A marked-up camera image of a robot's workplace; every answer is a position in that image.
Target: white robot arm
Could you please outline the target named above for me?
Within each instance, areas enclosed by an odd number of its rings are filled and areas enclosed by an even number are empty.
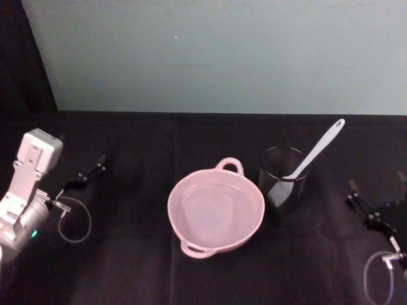
[[[50,198],[38,186],[57,164],[62,147],[59,139],[40,129],[23,136],[13,163],[13,179],[0,201],[0,263],[14,259],[48,218],[46,202]]]

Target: wall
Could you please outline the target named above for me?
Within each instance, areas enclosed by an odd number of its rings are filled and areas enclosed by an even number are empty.
[[[407,114],[407,2],[23,0],[60,109]]]

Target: white spoon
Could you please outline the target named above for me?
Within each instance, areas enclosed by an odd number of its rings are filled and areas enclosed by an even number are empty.
[[[299,167],[290,175],[283,177],[283,179],[297,179],[300,173],[315,159],[318,154],[328,146],[329,143],[337,134],[341,131],[345,125],[345,120],[340,119],[322,136],[315,147],[310,151],[308,156],[301,162]],[[275,207],[279,207],[290,196],[293,190],[294,182],[278,181],[271,190],[267,193],[267,198],[274,204]]]

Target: cable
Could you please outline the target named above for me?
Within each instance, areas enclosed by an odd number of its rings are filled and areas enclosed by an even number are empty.
[[[386,301],[384,303],[376,303],[373,302],[373,300],[369,296],[368,292],[368,270],[370,267],[371,262],[378,256],[385,255],[385,254],[393,254],[392,252],[389,251],[379,251],[376,252],[375,254],[371,255],[369,257],[368,261],[364,265],[364,271],[363,271],[363,288],[364,288],[364,295],[366,298],[369,300],[370,303],[373,305],[389,305],[391,299],[393,298],[393,292],[394,292],[394,279],[393,279],[393,270],[388,268],[389,274],[390,274],[390,288],[389,288],[389,296],[387,297]]]
[[[90,216],[89,210],[86,207],[86,205],[84,205],[82,202],[80,202],[79,200],[77,200],[75,198],[62,196],[62,197],[59,197],[59,199],[72,200],[73,202],[79,203],[85,209],[85,212],[86,212],[86,214],[88,215],[88,218],[89,218],[89,229],[88,229],[88,232],[86,232],[86,235],[84,237],[82,237],[80,240],[71,240],[62,233],[62,231],[61,231],[61,222],[62,222],[62,219],[65,217],[65,214],[66,214],[65,211],[61,214],[61,217],[60,217],[60,219],[58,221],[58,233],[62,237],[63,240],[67,241],[68,243],[81,243],[82,241],[84,241],[85,239],[87,239],[89,237],[90,231],[92,229],[92,218]]]

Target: black tablecloth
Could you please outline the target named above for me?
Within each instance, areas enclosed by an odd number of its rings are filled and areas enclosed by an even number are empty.
[[[65,135],[60,162],[41,184],[44,191],[92,167],[101,153],[112,156],[105,176],[70,194],[90,209],[89,239],[79,245],[62,241],[60,212],[52,210],[38,237],[3,265],[1,304],[368,304],[364,264],[371,254],[391,247],[380,233],[365,230],[346,206],[348,181],[354,179],[374,206],[403,197],[397,172],[407,173],[405,117],[345,116],[341,134],[313,162],[299,208],[278,219],[266,214],[259,231],[232,252],[205,260],[187,257],[167,217],[169,192],[185,175],[233,156],[257,183],[266,148],[309,152],[338,118],[1,116],[0,194],[13,175],[22,135],[32,128]],[[86,226],[80,217],[76,223]],[[373,265],[369,280],[373,297],[384,301],[389,285],[384,267]],[[406,303],[407,285],[398,265],[395,284],[392,304]]]

